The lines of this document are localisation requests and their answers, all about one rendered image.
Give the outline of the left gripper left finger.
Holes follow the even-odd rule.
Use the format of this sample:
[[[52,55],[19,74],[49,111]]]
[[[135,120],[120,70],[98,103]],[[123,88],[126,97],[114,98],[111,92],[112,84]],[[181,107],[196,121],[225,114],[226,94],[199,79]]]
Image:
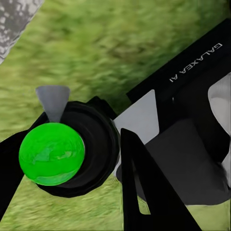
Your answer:
[[[0,222],[25,175],[19,149],[26,135],[27,130],[18,132],[0,143]]]

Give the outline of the insectifuge atomizer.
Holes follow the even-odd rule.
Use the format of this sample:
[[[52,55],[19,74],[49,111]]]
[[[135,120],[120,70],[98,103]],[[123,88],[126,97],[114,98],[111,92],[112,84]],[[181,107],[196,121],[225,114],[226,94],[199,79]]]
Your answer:
[[[35,89],[44,112],[19,149],[24,174],[53,196],[73,198],[101,187],[118,164],[116,125],[95,105],[68,102],[67,86]]]

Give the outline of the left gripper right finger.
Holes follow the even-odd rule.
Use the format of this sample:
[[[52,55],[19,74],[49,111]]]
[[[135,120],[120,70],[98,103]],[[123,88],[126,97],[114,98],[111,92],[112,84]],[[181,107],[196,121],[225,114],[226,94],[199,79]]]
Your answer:
[[[124,231],[202,231],[139,136],[121,129]],[[139,210],[132,160],[150,215]]]

